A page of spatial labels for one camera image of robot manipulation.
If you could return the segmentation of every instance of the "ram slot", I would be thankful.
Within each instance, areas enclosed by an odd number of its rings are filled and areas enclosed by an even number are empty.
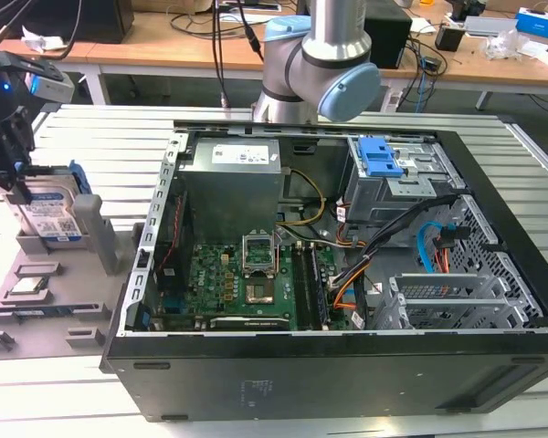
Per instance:
[[[291,259],[294,273],[292,282],[294,285],[297,327],[299,330],[309,330],[311,329],[311,315],[307,300],[308,290],[304,275],[304,263],[302,252],[294,246],[292,247]]]
[[[327,307],[324,302],[324,289],[321,282],[319,262],[317,261],[317,251],[314,248],[308,248],[303,254],[307,288],[309,289],[312,326],[314,329],[320,330],[322,325],[327,323]]]

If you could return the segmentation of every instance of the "black box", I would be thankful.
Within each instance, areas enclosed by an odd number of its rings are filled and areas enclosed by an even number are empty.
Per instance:
[[[438,30],[435,46],[438,50],[456,52],[463,35],[465,35],[465,29],[453,29],[451,27],[442,26]]]
[[[25,19],[9,34],[22,36],[22,26],[45,37],[62,37],[68,41],[77,18],[79,0],[40,0],[28,11]],[[0,0],[0,8],[5,1]],[[0,27],[13,14],[0,19]],[[131,0],[83,0],[78,41],[120,44],[134,21]]]
[[[378,68],[398,68],[412,18],[394,0],[367,0],[365,32],[372,38],[371,61]]]

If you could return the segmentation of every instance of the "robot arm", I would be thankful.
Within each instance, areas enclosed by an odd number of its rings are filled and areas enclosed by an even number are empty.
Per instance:
[[[8,77],[11,72],[24,74],[30,94],[42,99],[69,103],[75,88],[69,76],[45,60],[0,52],[0,193],[5,193],[10,203],[28,203],[21,171],[30,164],[29,153],[35,144],[31,120],[18,106]]]
[[[317,112],[347,121],[380,88],[369,61],[365,0],[312,0],[311,17],[281,16],[266,28],[262,93],[254,121],[316,123]]]

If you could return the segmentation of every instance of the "blue box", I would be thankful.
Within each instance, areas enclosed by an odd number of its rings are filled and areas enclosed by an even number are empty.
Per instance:
[[[515,16],[518,19],[516,28],[520,32],[534,34],[539,37],[548,38],[548,13],[535,14],[530,9],[521,7],[520,12]]]
[[[404,171],[395,162],[395,151],[382,137],[362,137],[359,152],[367,170],[367,176],[399,178]]]

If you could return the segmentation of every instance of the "power supply label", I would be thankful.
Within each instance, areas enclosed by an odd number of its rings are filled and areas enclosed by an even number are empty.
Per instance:
[[[211,162],[213,164],[268,164],[268,146],[217,144],[213,148]]]

